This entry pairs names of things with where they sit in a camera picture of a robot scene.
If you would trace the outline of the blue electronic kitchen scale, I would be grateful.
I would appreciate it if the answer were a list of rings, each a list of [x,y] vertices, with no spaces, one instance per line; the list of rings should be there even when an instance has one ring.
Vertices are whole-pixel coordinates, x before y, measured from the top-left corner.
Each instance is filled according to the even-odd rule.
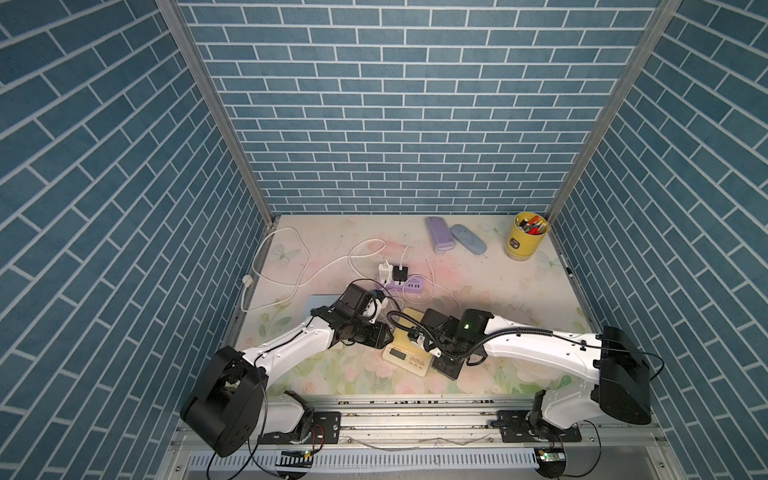
[[[311,311],[316,308],[329,307],[339,298],[339,294],[316,294],[307,297],[304,314],[309,316]]]

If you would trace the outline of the yellow electronic kitchen scale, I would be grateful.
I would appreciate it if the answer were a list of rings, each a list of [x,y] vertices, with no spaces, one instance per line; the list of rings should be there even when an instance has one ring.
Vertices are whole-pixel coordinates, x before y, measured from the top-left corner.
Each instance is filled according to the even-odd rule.
[[[393,341],[382,351],[382,359],[418,377],[428,373],[433,356],[413,343],[405,330],[395,327]]]

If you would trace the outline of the black USB wall charger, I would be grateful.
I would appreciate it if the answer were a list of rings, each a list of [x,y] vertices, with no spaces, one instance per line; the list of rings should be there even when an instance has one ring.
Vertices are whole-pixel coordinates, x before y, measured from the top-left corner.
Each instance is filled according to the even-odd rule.
[[[395,266],[392,271],[392,280],[397,284],[403,284],[408,280],[408,268],[406,266]]]

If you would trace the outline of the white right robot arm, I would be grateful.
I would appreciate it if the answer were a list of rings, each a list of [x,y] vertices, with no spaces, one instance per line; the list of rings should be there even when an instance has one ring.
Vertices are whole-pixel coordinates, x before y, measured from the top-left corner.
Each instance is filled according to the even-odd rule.
[[[408,337],[436,357],[453,380],[473,356],[525,361],[571,376],[568,386],[536,394],[532,425],[566,430],[602,414],[631,425],[652,420],[649,354],[619,328],[569,333],[477,309],[465,310],[460,318],[429,309]]]

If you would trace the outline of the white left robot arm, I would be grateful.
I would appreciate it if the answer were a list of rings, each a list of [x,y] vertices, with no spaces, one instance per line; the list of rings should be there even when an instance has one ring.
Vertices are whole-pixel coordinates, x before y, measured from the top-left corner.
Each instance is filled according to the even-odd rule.
[[[315,408],[289,390],[270,401],[267,390],[304,360],[338,343],[383,349],[394,336],[377,318],[389,303],[387,290],[351,283],[335,302],[311,309],[306,320],[272,341],[243,351],[222,347],[196,380],[181,420],[220,457],[252,438],[305,441]]]

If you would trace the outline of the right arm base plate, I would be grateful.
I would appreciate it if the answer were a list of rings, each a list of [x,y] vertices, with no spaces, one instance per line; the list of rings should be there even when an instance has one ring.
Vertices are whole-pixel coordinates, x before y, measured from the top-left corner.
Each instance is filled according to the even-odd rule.
[[[566,430],[544,421],[531,422],[530,413],[522,410],[500,410],[489,427],[499,431],[503,443],[578,443],[582,435],[577,425]]]

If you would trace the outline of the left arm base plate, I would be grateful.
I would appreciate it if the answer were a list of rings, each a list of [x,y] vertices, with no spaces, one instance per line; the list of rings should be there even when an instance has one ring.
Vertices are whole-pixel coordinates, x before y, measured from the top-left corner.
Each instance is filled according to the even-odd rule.
[[[265,445],[337,444],[342,415],[339,411],[315,411],[311,418],[304,416],[289,433],[265,432],[259,438]]]

